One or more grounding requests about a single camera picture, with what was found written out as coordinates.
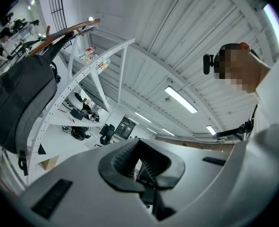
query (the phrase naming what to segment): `black headset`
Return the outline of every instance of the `black headset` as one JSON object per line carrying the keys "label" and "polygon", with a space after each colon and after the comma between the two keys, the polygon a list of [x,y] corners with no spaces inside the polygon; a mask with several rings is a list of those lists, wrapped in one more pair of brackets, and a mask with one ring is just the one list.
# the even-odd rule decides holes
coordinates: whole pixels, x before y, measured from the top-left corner
{"label": "black headset", "polygon": [[210,73],[210,67],[214,66],[213,62],[214,55],[205,54],[204,55],[204,74],[208,75]]}

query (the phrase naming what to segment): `cardboard box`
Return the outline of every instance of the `cardboard box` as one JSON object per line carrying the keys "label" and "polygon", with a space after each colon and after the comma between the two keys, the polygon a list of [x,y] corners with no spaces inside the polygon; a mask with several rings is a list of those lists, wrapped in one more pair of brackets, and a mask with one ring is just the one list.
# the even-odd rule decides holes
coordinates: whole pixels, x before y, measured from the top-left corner
{"label": "cardboard box", "polygon": [[53,157],[51,159],[45,160],[41,162],[41,165],[43,166],[44,170],[51,170],[56,166],[56,162],[59,156]]}

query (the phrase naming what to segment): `black backpack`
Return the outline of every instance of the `black backpack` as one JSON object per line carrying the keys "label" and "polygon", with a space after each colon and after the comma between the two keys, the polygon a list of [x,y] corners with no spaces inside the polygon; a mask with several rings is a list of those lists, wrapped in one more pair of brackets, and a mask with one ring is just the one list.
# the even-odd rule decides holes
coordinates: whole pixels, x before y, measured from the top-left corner
{"label": "black backpack", "polygon": [[53,73],[50,64],[71,37],[66,35],[44,55],[23,58],[0,76],[0,146],[19,154],[25,175],[27,138],[57,91],[57,69]]}

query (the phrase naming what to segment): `ceiling light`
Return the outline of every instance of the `ceiling light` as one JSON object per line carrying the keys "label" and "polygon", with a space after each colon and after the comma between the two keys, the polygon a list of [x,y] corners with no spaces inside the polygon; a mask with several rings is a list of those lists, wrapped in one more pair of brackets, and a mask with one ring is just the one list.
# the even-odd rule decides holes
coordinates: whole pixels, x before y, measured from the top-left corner
{"label": "ceiling light", "polygon": [[172,133],[170,133],[170,132],[168,132],[167,130],[165,130],[165,129],[162,129],[163,131],[166,131],[168,134],[170,134],[170,135],[172,135],[172,136],[175,136],[175,135],[173,135]]}
{"label": "ceiling light", "polygon": [[274,32],[275,32],[275,35],[276,35],[276,38],[278,41],[278,45],[279,45],[279,20],[278,20],[278,17],[270,4],[268,4],[264,7],[264,11],[272,24],[272,27],[274,29]]}
{"label": "ceiling light", "polygon": [[135,113],[135,114],[137,114],[139,117],[142,117],[143,119],[147,120],[148,122],[151,122],[150,120],[148,120],[145,117],[141,116],[139,113]]}
{"label": "ceiling light", "polygon": [[192,114],[197,113],[197,109],[193,107],[182,95],[176,92],[172,87],[168,86],[165,92],[175,98],[180,104],[182,104],[186,109],[188,109]]}
{"label": "ceiling light", "polygon": [[[129,119],[132,120],[133,122],[137,123],[135,120],[133,120],[133,119],[131,119],[131,118],[129,118]],[[137,123],[137,124],[139,124],[139,123]]]}
{"label": "ceiling light", "polygon": [[157,134],[156,132],[154,132],[153,130],[150,130],[149,128],[147,128],[149,131],[152,131],[154,134]]}
{"label": "ceiling light", "polygon": [[207,125],[206,128],[207,128],[207,130],[210,131],[210,133],[211,133],[212,135],[215,135],[215,134],[216,134],[215,130],[213,129],[213,127],[212,127],[211,125]]}

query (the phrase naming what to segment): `black vent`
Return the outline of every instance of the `black vent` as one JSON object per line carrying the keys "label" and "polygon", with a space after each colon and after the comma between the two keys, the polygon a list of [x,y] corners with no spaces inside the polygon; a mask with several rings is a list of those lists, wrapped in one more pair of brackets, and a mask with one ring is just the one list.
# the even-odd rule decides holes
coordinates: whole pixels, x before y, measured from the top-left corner
{"label": "black vent", "polygon": [[60,201],[71,187],[72,182],[60,179],[32,208],[32,211],[45,219],[49,219]]}

